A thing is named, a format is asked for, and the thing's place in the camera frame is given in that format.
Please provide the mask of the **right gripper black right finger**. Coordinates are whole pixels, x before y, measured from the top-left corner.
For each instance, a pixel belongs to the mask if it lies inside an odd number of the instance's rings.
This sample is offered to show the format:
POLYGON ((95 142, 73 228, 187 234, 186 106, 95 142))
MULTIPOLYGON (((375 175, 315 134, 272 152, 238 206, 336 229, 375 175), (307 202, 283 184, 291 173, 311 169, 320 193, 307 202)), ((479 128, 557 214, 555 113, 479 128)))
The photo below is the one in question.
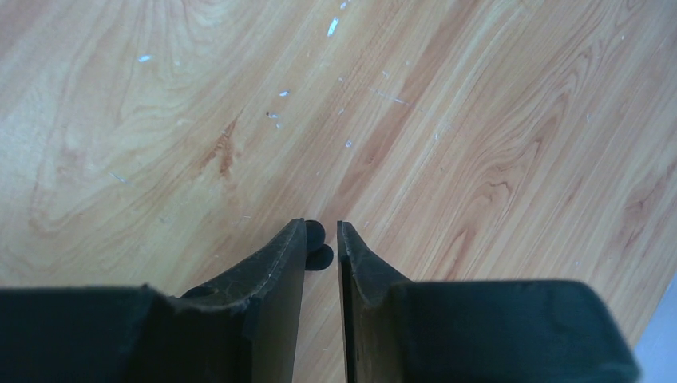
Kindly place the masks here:
POLYGON ((609 309, 573 280, 415 282, 338 222, 349 382, 637 382, 609 309))

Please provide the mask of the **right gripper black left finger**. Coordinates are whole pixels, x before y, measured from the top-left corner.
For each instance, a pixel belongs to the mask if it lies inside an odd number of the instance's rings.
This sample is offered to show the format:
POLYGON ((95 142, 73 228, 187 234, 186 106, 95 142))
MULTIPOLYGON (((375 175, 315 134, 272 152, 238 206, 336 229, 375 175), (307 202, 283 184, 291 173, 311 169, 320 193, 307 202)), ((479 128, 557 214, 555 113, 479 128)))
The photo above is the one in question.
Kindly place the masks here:
POLYGON ((306 241, 293 219, 180 297, 147 285, 4 289, 1 379, 289 382, 306 241))

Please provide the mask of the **black earbud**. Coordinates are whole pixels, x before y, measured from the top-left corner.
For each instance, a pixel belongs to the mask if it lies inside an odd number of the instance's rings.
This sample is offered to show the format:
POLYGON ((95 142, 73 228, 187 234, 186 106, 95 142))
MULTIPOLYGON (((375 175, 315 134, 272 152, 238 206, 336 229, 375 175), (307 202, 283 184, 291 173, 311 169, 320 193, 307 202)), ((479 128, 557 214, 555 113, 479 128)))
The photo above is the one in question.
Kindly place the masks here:
POLYGON ((316 220, 306 220, 306 249, 305 271, 321 271, 327 269, 333 262, 334 252, 325 243, 326 230, 316 220))

